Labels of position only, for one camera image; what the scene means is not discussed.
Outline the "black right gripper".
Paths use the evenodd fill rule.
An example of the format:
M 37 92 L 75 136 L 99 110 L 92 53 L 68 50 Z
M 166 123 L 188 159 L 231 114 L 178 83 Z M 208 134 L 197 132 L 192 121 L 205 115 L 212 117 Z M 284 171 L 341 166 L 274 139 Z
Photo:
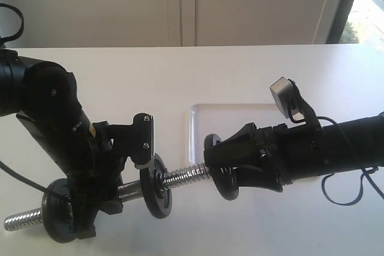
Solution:
M 204 163 L 209 168 L 233 167 L 239 187 L 283 192 L 282 184 L 321 175 L 321 136 L 320 129 L 305 125 L 257 129 L 251 122 L 226 140 L 207 135 Z M 258 145 L 267 156 L 262 156 Z

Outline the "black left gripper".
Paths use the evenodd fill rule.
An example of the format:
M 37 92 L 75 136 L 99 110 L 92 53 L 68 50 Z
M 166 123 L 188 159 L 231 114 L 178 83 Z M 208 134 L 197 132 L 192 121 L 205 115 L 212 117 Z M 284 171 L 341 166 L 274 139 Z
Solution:
M 132 126 L 92 123 L 84 112 L 43 118 L 18 113 L 16 118 L 65 174 L 63 199 L 71 202 L 75 237 L 95 237 L 95 202 L 108 215 L 123 210 L 118 187 L 131 153 Z

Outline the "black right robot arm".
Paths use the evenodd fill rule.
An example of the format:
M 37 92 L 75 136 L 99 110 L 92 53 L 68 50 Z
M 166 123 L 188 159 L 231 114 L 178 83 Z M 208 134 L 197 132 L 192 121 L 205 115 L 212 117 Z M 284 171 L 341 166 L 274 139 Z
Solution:
M 383 166 L 383 116 L 327 126 L 250 122 L 225 140 L 207 135 L 203 157 L 226 200 L 241 187 L 282 192 L 297 180 Z

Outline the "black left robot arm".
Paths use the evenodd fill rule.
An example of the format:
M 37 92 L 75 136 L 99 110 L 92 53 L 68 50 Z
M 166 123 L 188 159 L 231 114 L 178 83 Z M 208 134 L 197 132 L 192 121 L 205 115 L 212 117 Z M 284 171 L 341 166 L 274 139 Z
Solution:
M 43 188 L 41 213 L 51 238 L 92 238 L 99 212 L 122 211 L 117 189 L 125 157 L 113 150 L 109 124 L 93 123 L 83 111 L 73 73 L 3 51 L 1 115 L 15 115 L 64 174 Z

